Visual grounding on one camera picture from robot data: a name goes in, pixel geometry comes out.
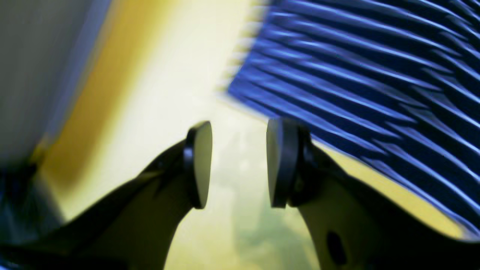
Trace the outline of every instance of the gray surface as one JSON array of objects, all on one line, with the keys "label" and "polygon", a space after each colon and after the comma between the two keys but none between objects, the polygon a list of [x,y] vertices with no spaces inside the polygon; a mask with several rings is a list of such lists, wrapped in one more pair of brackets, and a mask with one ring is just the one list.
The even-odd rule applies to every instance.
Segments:
[{"label": "gray surface", "polygon": [[0,166],[27,158],[44,134],[92,1],[0,0]]}]

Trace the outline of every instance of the blue ridged plastic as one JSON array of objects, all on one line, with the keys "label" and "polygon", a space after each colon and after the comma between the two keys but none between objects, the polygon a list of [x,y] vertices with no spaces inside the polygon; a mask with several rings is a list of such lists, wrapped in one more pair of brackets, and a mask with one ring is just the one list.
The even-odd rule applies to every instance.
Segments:
[{"label": "blue ridged plastic", "polygon": [[228,92],[480,235],[480,2],[274,1]]}]

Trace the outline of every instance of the black curved arm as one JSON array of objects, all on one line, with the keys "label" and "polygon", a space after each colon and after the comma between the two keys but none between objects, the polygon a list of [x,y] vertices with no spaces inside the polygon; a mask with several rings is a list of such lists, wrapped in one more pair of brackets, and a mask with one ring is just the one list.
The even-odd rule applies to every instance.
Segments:
[{"label": "black curved arm", "polygon": [[205,207],[212,130],[200,123],[69,224],[26,245],[0,246],[8,269],[162,269],[178,224]]},{"label": "black curved arm", "polygon": [[322,270],[480,269],[480,243],[452,239],[345,173],[312,144],[308,129],[271,119],[272,207],[298,207]]}]

